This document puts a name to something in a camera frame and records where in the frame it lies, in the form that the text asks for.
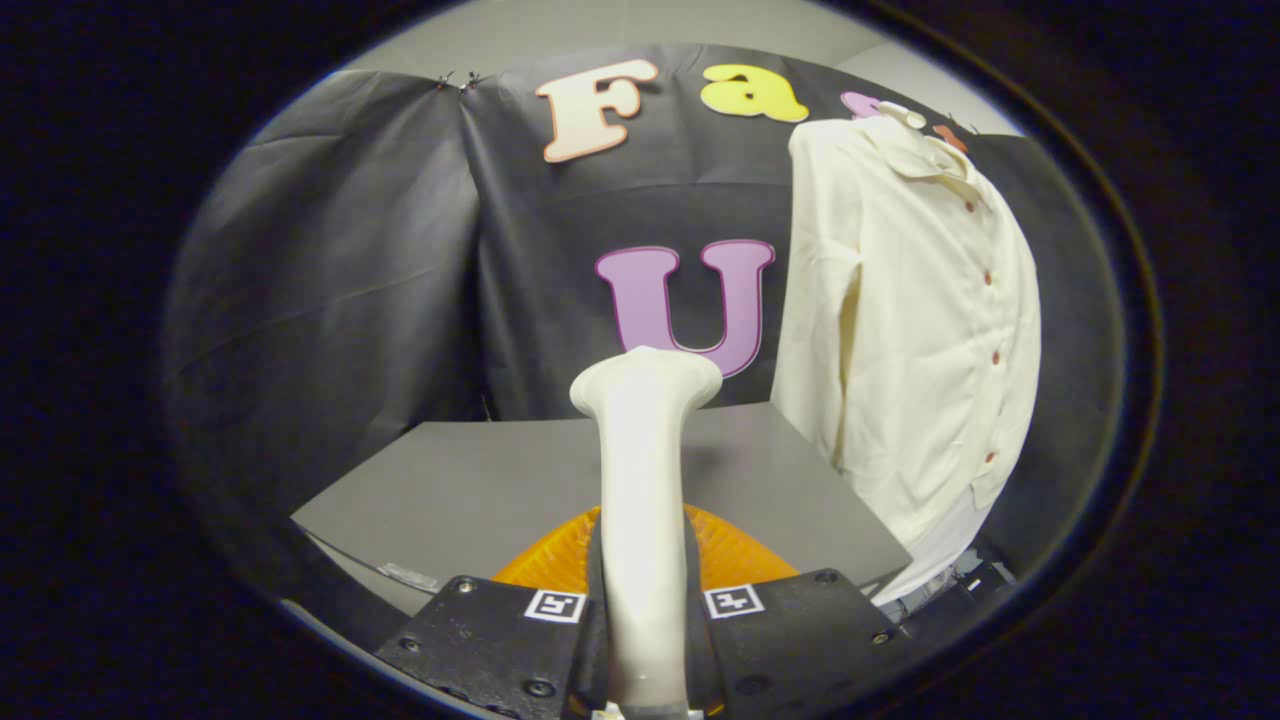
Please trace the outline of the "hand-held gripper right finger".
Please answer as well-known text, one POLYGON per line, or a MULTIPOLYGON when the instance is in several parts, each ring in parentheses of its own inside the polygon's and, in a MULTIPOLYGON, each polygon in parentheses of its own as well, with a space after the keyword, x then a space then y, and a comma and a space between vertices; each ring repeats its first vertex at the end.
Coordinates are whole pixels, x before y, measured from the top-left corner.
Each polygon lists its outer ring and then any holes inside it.
POLYGON ((863 707, 913 660, 913 639, 838 570, 796 571, 687 506, 689 698, 710 719, 814 719, 863 707))

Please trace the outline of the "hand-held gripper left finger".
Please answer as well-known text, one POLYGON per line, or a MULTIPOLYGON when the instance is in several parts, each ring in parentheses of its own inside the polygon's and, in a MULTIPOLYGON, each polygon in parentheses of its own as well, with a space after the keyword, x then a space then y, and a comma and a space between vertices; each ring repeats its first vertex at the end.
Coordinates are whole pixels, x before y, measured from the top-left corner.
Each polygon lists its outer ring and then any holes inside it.
POLYGON ((460 575, 376 652, 396 670, 511 719, 603 708, 603 579, 591 509, 486 580, 460 575))

